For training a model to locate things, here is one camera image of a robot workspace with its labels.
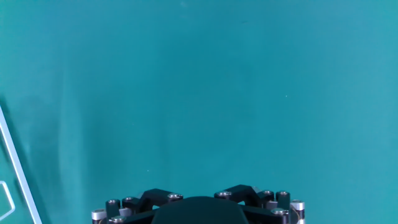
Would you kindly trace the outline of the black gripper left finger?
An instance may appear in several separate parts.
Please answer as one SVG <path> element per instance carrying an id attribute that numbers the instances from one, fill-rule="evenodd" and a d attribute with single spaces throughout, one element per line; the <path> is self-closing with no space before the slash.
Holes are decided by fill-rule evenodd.
<path id="1" fill-rule="evenodd" d="M 183 200 L 183 195 L 161 189 L 150 189 L 138 197 L 109 199 L 105 207 L 91 212 L 92 224 L 150 223 L 156 209 L 172 202 Z"/>

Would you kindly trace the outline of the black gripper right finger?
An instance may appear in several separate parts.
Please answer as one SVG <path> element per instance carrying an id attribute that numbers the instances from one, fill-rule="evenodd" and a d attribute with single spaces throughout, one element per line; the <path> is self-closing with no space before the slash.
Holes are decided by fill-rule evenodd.
<path id="1" fill-rule="evenodd" d="M 305 224 L 304 201 L 291 199 L 286 190 L 274 192 L 241 184 L 215 192 L 213 197 L 233 202 L 248 223 Z"/>

